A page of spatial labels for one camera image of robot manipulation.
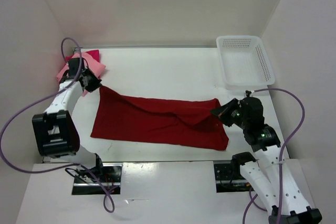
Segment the magenta t shirt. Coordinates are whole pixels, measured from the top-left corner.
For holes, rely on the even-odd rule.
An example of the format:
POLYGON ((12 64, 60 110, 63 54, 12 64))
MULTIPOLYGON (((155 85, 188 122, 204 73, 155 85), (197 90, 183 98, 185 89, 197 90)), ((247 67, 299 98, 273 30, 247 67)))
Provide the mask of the magenta t shirt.
MULTIPOLYGON (((82 52, 81 54, 83 59, 86 59, 87 61, 95 60, 97 62, 100 62, 100 51, 98 49, 82 52)), ((66 57, 66 61, 70 60, 71 58, 79 58, 79 53, 77 52, 72 56, 66 57)))

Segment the dark red t shirt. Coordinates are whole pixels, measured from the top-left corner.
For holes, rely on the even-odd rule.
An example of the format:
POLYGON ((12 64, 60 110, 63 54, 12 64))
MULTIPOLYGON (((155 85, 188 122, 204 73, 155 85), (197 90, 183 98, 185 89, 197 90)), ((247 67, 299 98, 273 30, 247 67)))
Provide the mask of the dark red t shirt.
POLYGON ((172 144, 224 151, 229 138, 212 109, 217 99, 181 101, 130 97, 108 87, 100 102, 91 137, 106 140, 172 144))

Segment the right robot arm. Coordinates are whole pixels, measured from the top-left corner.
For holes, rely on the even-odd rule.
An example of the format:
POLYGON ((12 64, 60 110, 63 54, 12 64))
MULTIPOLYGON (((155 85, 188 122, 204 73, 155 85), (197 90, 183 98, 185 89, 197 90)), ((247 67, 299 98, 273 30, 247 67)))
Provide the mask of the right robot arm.
POLYGON ((243 131, 251 152, 235 154, 230 172, 252 186, 268 213, 269 223, 320 223, 322 214, 311 207, 288 168, 276 131, 265 123, 264 108, 254 97, 232 99, 211 110, 225 126, 243 131))

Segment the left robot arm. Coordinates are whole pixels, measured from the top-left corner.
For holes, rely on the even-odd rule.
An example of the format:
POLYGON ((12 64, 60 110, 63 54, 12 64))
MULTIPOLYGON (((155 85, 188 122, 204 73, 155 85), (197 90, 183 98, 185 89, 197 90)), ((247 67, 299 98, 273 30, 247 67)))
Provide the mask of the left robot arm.
POLYGON ((72 112, 85 91, 101 87, 101 80, 87 67, 86 61, 72 58, 62 75, 59 90, 50 106, 32 118, 37 148, 41 156, 61 159, 87 167, 86 175, 93 182, 104 178, 105 169, 98 154, 80 144, 80 136, 72 120, 72 112))

